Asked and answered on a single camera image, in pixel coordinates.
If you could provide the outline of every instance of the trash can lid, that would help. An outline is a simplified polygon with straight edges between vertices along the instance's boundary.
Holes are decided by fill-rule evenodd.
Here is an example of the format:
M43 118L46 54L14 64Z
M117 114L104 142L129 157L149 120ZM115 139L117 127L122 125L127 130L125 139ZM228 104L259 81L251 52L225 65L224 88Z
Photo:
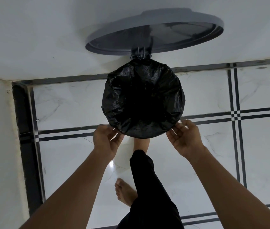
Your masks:
M223 21L189 8L158 9L107 24L86 40L88 51L103 55L138 55L178 50L214 39Z

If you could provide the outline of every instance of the foot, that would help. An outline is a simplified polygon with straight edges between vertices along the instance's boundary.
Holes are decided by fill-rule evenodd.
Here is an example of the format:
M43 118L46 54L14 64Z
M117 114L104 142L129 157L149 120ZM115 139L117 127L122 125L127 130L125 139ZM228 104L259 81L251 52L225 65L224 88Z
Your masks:
M136 190L132 189L132 187L121 178L117 178L115 189L118 200L128 206L131 206L134 200L138 198Z
M134 138L134 149L133 152L141 149L143 150L145 153L147 153L147 150L149 148L149 144L150 144L150 139L138 139L138 138Z

